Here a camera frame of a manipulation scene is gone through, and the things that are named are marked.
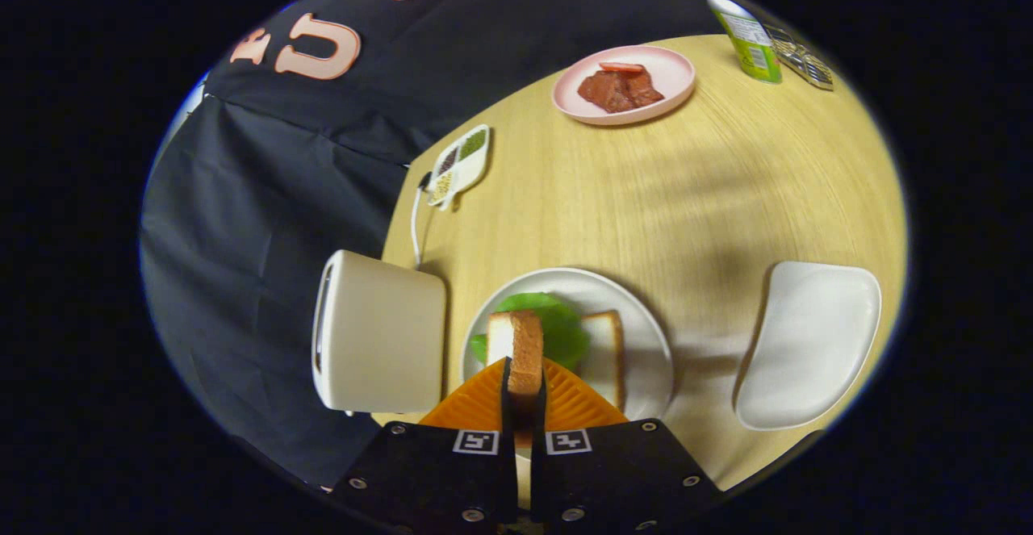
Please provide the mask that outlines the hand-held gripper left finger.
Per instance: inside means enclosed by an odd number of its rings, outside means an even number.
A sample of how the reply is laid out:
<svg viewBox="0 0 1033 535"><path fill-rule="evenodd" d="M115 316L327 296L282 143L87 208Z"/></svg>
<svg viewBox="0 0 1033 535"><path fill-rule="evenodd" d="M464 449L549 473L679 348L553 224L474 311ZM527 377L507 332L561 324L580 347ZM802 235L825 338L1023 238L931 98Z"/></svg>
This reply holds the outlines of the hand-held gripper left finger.
<svg viewBox="0 0 1033 535"><path fill-rule="evenodd" d="M505 358L462 384L490 424L387 422L332 487L332 504L379 530L497 530L516 520L512 396Z"/></svg>

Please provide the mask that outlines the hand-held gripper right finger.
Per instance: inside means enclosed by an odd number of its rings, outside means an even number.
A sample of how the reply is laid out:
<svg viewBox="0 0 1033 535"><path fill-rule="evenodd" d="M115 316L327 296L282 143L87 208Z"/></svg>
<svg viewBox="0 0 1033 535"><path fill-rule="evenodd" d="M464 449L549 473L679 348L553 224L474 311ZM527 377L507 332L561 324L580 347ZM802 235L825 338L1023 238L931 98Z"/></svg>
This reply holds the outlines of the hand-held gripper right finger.
<svg viewBox="0 0 1033 535"><path fill-rule="evenodd" d="M531 516L547 532L674 532L723 492L657 418L627 420L550 363L533 418Z"/></svg>

